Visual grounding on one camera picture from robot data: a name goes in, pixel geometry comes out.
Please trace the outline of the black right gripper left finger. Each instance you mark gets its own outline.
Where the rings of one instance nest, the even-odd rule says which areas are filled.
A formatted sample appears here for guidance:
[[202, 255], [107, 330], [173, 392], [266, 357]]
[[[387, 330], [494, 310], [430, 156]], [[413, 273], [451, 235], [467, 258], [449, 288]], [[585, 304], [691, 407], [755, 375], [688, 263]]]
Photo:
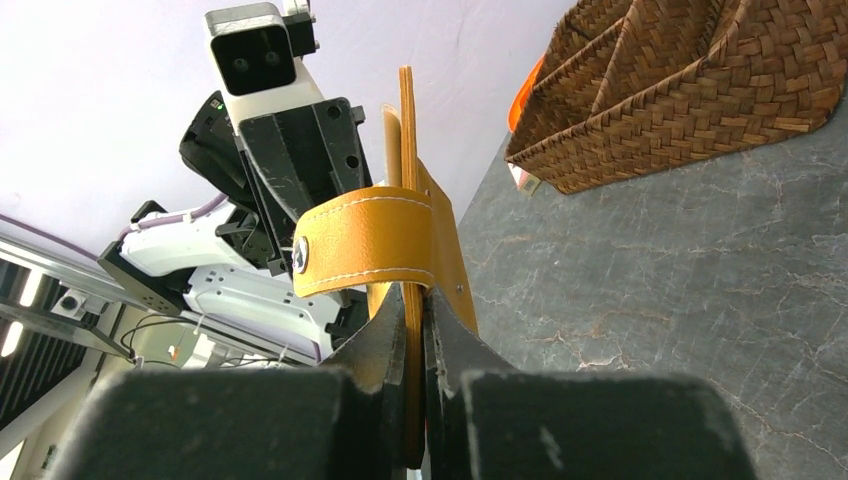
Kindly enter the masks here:
[[400, 479], [403, 300], [309, 368], [132, 370], [98, 385], [53, 479]]

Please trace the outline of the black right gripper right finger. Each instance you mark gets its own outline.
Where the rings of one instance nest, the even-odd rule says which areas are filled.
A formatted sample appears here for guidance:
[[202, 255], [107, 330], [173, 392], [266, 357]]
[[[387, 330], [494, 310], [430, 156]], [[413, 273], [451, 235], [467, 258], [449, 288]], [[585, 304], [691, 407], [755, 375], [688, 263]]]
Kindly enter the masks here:
[[425, 303], [435, 479], [752, 479], [728, 405], [700, 378], [513, 367], [447, 297]]

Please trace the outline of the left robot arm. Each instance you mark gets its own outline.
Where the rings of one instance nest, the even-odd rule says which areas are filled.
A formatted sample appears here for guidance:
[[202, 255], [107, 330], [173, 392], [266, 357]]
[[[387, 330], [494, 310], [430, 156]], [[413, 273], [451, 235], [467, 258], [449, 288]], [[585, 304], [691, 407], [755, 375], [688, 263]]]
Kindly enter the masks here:
[[365, 324], [365, 294], [295, 295], [293, 221], [247, 169], [220, 92], [202, 103], [179, 152], [218, 196], [182, 212], [145, 202], [99, 266], [145, 307], [183, 318], [230, 356], [319, 364]]

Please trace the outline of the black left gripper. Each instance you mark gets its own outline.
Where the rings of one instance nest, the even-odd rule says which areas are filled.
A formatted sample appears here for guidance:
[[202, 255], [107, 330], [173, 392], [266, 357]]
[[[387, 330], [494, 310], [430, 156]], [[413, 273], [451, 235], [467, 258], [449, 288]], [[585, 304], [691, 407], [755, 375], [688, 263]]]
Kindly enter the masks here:
[[294, 229], [310, 209], [373, 184], [360, 106], [338, 97], [244, 120], [236, 144], [270, 242], [267, 269], [293, 273]]

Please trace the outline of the yellow leather card holder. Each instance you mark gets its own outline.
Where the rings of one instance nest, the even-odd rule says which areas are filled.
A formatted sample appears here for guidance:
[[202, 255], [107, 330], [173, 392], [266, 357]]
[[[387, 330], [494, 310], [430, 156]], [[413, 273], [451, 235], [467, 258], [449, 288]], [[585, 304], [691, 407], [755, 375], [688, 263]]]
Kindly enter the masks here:
[[417, 468], [431, 423], [425, 331], [442, 317], [474, 335], [478, 321], [451, 201], [418, 155], [413, 70], [398, 75], [400, 104], [383, 110], [387, 181], [300, 218], [294, 290], [312, 297], [365, 288], [368, 320], [326, 366], [379, 399], [381, 451], [398, 467]]

